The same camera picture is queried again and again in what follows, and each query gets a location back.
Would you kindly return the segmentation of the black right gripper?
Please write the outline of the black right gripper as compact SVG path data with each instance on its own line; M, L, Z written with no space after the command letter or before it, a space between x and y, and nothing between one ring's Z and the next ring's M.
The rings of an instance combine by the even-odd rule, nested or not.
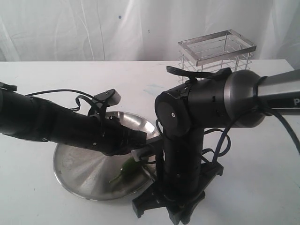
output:
M152 140L157 177L144 192L132 200L137 217L145 211L167 206L173 224L188 224L195 208L205 198L205 189L216 176L223 174L217 161L203 157L203 133L183 137L166 135Z

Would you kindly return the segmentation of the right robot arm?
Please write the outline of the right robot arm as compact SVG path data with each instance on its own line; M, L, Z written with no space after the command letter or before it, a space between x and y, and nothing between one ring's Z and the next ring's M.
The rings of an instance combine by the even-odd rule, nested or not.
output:
M163 128L154 149L157 177L132 206L138 218L165 207L175 225L188 224L206 187L223 174L218 158L227 153L221 147L231 128L253 128L275 116L299 147L285 115L300 113L300 72L259 76L230 68L215 73L166 70L187 81L155 99L156 124Z

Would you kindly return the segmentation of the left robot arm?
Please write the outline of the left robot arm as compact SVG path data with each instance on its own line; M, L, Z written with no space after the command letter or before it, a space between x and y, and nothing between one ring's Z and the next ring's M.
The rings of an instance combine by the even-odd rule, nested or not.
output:
M75 108L65 108L39 93L21 95L17 86L0 84L0 132L18 139L54 142L99 151L107 156L126 155L146 144L147 134L132 130L115 117L106 117L106 110L120 102L120 95L111 89L95 96L78 94Z

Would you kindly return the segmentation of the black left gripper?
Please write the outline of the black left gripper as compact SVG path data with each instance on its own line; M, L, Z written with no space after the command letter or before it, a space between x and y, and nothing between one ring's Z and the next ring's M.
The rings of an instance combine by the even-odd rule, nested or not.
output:
M120 112L108 112L104 119L79 129L77 147L99 151L107 156L126 155L144 146L147 133L121 122Z

